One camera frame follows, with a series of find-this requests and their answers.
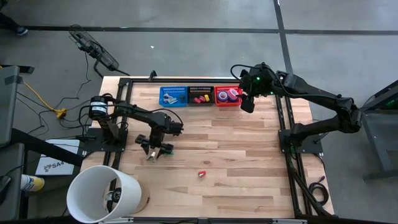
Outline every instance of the wooden table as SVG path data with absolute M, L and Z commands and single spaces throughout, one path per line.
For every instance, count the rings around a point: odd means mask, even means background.
M 119 78 L 104 77 L 100 94 L 111 93 L 116 97 Z M 136 83 L 131 103 L 147 110 L 161 108 L 159 87 L 166 85 L 192 86 L 186 83 Z M 160 157 L 157 163 L 146 161 L 144 151 L 134 143 L 138 134 L 149 136 L 150 127 L 128 119 L 129 137 L 119 170 L 144 181 L 151 196 L 147 208 L 134 216 L 294 217 L 285 158 L 277 137 L 280 127 L 275 97 L 256 98 L 255 104 L 252 114 L 239 107 L 215 105 L 171 108 L 184 122 L 183 134 L 165 137 L 164 142 L 175 146 L 174 154 Z M 296 122 L 312 122 L 307 101 L 292 100 L 292 107 Z M 285 123 L 289 128 L 289 121 L 285 120 Z M 93 153 L 84 160 L 81 170 L 102 165 L 103 157 L 103 152 Z M 308 184 L 325 175 L 319 158 L 303 154 L 302 159 Z M 207 175 L 199 179 L 201 170 Z M 302 192 L 297 192 L 304 212 Z M 330 199 L 325 208 L 333 213 Z

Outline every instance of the purple tape roll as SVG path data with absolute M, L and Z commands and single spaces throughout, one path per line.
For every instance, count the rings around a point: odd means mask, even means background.
M 217 99 L 220 102 L 226 102 L 228 100 L 228 94 L 226 91 L 220 91 L 217 94 Z
M 228 90 L 228 99 L 229 99 L 231 102 L 236 102 L 236 101 L 238 100 L 238 97 L 237 97 L 236 95 L 238 95 L 238 94 L 239 94 L 238 91 L 236 91 L 236 90 L 230 88 L 230 89 Z

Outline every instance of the gray floor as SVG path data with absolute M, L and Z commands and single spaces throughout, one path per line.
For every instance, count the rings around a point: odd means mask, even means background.
M 286 29 L 398 30 L 396 0 L 280 0 Z M 116 27 L 197 27 L 276 29 L 272 0 L 11 0 L 3 12 L 26 25 Z M 133 75 L 229 76 L 235 63 L 254 65 L 265 61 L 274 70 L 285 70 L 278 34 L 220 34 L 178 32 L 91 32 Z M 310 84 L 352 96 L 361 106 L 369 96 L 395 81 L 398 36 L 288 35 L 293 70 Z M 0 30 L 0 62 L 32 65 L 33 75 L 24 77 L 51 104 L 75 96 L 85 80 L 84 53 L 68 38 L 68 32 L 32 31 L 17 38 Z M 69 100 L 69 108 L 97 94 L 100 78 L 91 69 L 92 81 Z M 19 91 L 34 95 L 24 86 Z M 27 103 L 36 111 L 44 109 Z M 332 111 L 311 105 L 315 119 Z M 77 117 L 78 110 L 68 113 Z M 33 112 L 18 103 L 14 126 L 30 131 L 39 125 Z M 53 114 L 44 114 L 50 131 L 40 138 L 79 134 L 64 130 Z M 33 135 L 45 131 L 42 128 Z M 337 215 L 344 218 L 397 222 L 398 179 L 363 182 L 362 176 L 377 171 L 377 160 L 364 131 L 331 133 L 323 141 L 326 173 Z M 35 201 L 33 216 L 60 215 L 62 192 L 49 192 Z

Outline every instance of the red basket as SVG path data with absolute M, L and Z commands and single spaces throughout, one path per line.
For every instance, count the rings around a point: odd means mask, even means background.
M 242 94 L 242 89 L 238 86 L 214 86 L 215 101 L 217 106 L 239 106 L 242 103 L 242 99 L 238 98 L 237 102 L 220 102 L 217 99 L 217 95 L 220 91 L 228 91 L 230 88 L 236 90 L 239 94 Z

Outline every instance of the plastic basket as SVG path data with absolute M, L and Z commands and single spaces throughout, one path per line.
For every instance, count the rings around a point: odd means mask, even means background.
M 164 101 L 165 94 L 177 99 L 176 103 L 167 103 Z M 188 87 L 187 86 L 162 86 L 159 93 L 159 104 L 163 107 L 184 107 L 188 103 Z
M 217 106 L 239 106 L 242 103 L 242 99 L 238 98 L 237 102 L 220 102 L 217 99 L 217 94 L 220 91 L 228 91 L 229 89 L 236 90 L 239 94 L 242 94 L 242 89 L 238 88 L 238 86 L 215 86 L 215 101 Z
M 209 102 L 195 103 L 193 99 L 199 96 L 209 96 Z M 188 86 L 188 104 L 190 106 L 211 106 L 214 104 L 214 87 L 213 86 Z

